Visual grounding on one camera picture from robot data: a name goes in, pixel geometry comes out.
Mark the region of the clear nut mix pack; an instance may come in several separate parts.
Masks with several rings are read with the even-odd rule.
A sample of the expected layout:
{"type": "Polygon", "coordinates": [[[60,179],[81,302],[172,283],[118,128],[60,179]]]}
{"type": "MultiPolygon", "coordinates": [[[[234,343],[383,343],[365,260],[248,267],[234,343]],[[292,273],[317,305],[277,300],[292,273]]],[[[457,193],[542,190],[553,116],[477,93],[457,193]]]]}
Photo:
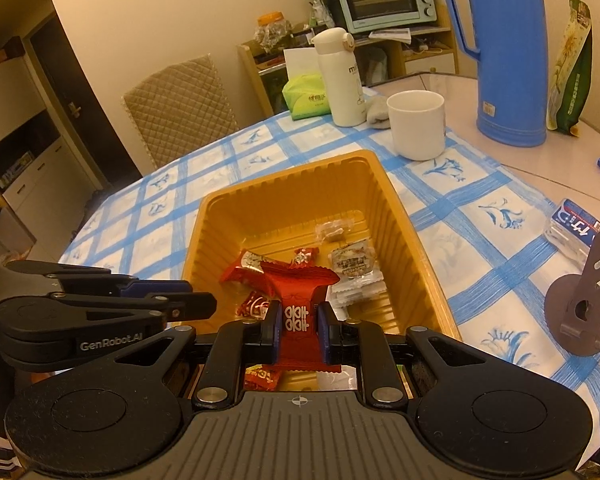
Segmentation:
{"type": "Polygon", "coordinates": [[[374,300],[387,291],[385,277],[370,240],[359,240],[334,249],[329,255],[332,270],[339,276],[330,285],[327,300],[335,309],[374,300]]]}

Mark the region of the red jujube snack pack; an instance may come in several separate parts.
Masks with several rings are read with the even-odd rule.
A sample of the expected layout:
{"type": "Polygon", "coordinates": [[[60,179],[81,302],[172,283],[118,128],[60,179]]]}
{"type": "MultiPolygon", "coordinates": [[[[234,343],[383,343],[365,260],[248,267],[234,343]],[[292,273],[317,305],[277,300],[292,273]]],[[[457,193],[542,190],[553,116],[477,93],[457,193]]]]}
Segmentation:
{"type": "Polygon", "coordinates": [[[273,297],[274,289],[262,269],[264,262],[272,262],[272,259],[243,249],[237,259],[224,270],[220,282],[237,282],[264,296],[273,297]]]}

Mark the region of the red double-happiness snack pack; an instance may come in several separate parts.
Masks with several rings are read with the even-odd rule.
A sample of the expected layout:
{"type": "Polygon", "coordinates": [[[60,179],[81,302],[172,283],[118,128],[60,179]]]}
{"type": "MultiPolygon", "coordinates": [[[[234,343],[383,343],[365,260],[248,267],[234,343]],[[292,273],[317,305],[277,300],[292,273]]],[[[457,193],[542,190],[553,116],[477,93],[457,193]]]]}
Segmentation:
{"type": "Polygon", "coordinates": [[[325,362],[317,333],[316,308],[339,276],[322,266],[286,266],[264,262],[262,269],[282,308],[282,333],[272,370],[340,373],[340,365],[325,362]]]}

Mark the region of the small red candy pack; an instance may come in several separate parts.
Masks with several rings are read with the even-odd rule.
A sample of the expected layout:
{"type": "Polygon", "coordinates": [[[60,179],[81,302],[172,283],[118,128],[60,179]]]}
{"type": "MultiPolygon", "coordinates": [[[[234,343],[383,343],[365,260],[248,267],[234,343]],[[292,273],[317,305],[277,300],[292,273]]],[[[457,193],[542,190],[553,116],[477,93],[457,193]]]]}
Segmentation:
{"type": "Polygon", "coordinates": [[[290,265],[295,268],[304,268],[305,266],[315,266],[317,256],[320,254],[318,247],[302,247],[294,252],[290,265]]]}

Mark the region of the orange plastic tray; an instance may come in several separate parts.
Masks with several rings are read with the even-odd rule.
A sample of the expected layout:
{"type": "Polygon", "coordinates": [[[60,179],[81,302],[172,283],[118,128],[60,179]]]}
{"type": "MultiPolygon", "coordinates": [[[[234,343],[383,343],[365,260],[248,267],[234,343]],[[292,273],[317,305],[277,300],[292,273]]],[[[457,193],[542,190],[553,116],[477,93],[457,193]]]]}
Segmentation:
{"type": "Polygon", "coordinates": [[[458,330],[425,248],[388,174],[371,151],[310,162],[207,195],[197,214],[183,276],[197,292],[216,300],[197,333],[216,332],[236,318],[249,289],[221,276],[249,250],[289,261],[299,248],[316,247],[316,262],[328,266],[335,244],[321,243],[316,227],[351,220],[347,243],[369,240],[387,290],[350,307],[350,315],[374,322],[388,334],[422,325],[458,338],[458,330]]]}

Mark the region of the white cabinet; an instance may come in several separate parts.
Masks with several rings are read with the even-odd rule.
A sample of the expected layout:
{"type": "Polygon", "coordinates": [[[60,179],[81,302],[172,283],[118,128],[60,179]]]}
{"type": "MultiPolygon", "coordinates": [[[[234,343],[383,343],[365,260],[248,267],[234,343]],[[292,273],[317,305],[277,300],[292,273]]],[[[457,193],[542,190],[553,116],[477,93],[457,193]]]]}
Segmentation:
{"type": "Polygon", "coordinates": [[[56,261],[79,231],[96,186],[43,110],[0,139],[0,191],[33,235],[33,257],[56,261]]]}

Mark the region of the blue checked tablecloth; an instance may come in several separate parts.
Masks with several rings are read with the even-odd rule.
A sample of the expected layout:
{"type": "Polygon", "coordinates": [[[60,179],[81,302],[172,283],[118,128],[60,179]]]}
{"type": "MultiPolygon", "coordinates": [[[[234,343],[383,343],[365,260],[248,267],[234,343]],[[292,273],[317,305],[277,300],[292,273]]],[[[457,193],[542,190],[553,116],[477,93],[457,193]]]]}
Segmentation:
{"type": "Polygon", "coordinates": [[[600,354],[572,356],[550,336],[544,297],[572,263],[550,244],[554,204],[454,132],[443,154],[410,162],[389,131],[288,114],[258,122],[107,198],[62,255],[139,278],[177,278],[204,196],[323,158],[369,150],[385,167],[426,249],[464,341],[560,382],[591,410],[600,448],[600,354]]]}

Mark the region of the grey cloth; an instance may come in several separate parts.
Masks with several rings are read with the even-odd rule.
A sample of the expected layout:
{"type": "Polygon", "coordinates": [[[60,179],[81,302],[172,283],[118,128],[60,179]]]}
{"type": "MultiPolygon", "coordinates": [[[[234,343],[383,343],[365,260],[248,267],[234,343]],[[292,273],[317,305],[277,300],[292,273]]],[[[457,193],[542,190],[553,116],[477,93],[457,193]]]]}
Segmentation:
{"type": "Polygon", "coordinates": [[[386,96],[371,96],[366,101],[366,122],[370,128],[378,130],[390,127],[386,96]]]}

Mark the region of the small tissue packet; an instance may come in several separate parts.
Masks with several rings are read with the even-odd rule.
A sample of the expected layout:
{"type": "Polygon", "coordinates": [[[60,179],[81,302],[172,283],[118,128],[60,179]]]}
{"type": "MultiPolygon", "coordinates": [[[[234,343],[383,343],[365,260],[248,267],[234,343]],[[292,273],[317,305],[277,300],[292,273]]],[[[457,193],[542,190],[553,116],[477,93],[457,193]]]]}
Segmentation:
{"type": "Polygon", "coordinates": [[[546,220],[544,236],[580,270],[584,268],[600,220],[569,198],[564,198],[546,220]]]}

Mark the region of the white thermos bottle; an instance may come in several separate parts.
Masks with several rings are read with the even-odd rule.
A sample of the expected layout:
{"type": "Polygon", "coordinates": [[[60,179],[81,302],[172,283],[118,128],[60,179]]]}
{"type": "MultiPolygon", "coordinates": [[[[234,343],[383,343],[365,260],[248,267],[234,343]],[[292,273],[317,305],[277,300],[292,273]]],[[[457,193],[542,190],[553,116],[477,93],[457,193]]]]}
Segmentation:
{"type": "Polygon", "coordinates": [[[341,27],[325,29],[313,38],[332,120],[339,127],[366,121],[366,105],[354,55],[354,38],[341,27]]]}

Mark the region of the green tissue pack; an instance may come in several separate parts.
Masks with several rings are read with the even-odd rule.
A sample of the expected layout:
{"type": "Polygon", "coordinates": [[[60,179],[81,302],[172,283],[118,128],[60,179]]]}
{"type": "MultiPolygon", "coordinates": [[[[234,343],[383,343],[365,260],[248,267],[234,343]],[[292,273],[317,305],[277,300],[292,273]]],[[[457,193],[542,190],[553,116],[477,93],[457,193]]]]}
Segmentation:
{"type": "Polygon", "coordinates": [[[323,76],[314,48],[284,50],[287,82],[283,98],[293,120],[330,114],[323,76]]]}

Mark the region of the orange lid jar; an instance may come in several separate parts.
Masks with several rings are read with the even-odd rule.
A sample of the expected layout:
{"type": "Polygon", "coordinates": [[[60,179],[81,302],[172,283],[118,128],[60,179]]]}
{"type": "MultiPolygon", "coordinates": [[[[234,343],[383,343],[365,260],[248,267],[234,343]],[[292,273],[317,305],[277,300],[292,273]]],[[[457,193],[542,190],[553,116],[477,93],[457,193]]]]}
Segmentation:
{"type": "Polygon", "coordinates": [[[265,52],[273,52],[291,35],[291,24],[280,11],[263,14],[257,18],[253,39],[265,52]]]}

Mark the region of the wooden shelf unit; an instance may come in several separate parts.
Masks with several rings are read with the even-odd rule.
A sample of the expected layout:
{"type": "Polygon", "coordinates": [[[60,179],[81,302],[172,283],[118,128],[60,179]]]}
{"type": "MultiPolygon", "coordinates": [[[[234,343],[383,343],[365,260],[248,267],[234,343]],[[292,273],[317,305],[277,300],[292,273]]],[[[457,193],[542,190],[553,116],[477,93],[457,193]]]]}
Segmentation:
{"type": "MultiPolygon", "coordinates": [[[[362,84],[373,87],[419,73],[457,72],[457,47],[448,9],[438,4],[436,10],[434,22],[411,28],[409,44],[369,36],[355,40],[362,84]]],[[[266,53],[254,40],[238,44],[237,51],[263,115],[271,117],[286,110],[282,95],[288,80],[284,56],[266,53]]]]}

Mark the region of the green snack bag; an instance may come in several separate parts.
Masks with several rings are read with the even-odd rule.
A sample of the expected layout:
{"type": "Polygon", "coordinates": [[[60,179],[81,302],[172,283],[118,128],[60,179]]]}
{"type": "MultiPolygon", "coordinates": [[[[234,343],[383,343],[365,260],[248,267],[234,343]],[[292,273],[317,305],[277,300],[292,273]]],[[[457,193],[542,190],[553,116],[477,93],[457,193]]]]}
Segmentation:
{"type": "Polygon", "coordinates": [[[579,122],[591,89],[593,67],[592,16],[582,0],[569,0],[569,21],[562,36],[548,86],[546,126],[579,136],[579,122]]]}

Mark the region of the blue thermos jug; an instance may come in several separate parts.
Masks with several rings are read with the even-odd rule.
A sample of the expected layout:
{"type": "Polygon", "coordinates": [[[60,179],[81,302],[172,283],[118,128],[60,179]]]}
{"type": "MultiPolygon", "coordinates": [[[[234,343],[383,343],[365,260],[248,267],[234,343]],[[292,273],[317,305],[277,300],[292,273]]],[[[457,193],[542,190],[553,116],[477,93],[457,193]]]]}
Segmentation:
{"type": "Polygon", "coordinates": [[[456,0],[445,0],[460,50],[477,62],[477,128],[500,143],[545,142],[548,47],[544,0],[469,0],[469,47],[456,0]]]}

